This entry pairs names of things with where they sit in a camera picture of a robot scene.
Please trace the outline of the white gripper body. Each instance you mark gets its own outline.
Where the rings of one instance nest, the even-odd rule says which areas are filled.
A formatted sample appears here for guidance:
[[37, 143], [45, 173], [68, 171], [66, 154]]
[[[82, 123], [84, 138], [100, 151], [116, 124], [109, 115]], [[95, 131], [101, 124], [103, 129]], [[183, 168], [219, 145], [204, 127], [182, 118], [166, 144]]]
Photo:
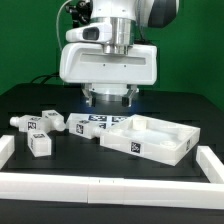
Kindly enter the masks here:
[[134, 45], [127, 55], [105, 54], [100, 44], [64, 47], [59, 74], [67, 83], [153, 85], [157, 79], [157, 48]]

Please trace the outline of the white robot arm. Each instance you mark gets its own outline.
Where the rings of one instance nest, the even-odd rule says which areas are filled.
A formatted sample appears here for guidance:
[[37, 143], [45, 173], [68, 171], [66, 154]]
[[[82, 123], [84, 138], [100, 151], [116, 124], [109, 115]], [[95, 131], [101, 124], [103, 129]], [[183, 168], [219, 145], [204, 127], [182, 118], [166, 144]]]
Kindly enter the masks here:
[[99, 98], [129, 107], [140, 85], [157, 80], [157, 48], [136, 41], [143, 27], [163, 28], [178, 14], [179, 0], [82, 0], [77, 24], [66, 32], [60, 78], [79, 83], [89, 105]]

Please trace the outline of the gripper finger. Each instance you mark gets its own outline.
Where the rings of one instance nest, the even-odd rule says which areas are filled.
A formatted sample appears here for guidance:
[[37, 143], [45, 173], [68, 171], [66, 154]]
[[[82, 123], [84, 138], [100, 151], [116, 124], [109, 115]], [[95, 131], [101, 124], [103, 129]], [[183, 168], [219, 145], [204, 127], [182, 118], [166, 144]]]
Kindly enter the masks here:
[[127, 89], [127, 93], [122, 96], [122, 105], [124, 107], [130, 107], [132, 105], [132, 100], [138, 90], [136, 85], [128, 85]]
[[86, 104], [89, 107], [94, 107], [96, 104], [96, 98], [91, 93], [92, 85], [88, 83], [84, 83], [82, 85], [82, 92], [86, 98]]

